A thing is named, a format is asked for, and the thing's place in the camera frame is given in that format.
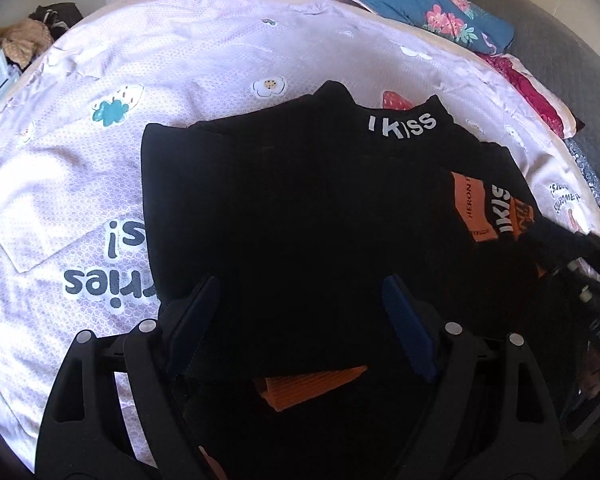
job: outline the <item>bed sheet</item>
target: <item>bed sheet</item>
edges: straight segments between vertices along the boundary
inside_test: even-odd
[[[387,92],[413,104],[437,94],[456,122],[510,149],[545,216],[600,235],[600,210],[567,147],[460,46],[329,0],[116,4],[65,34],[0,105],[0,432],[30,468],[75,333],[126,332],[157,315],[142,223],[144,126],[251,112],[329,79],[373,108]],[[118,379],[132,444],[151,462]]]

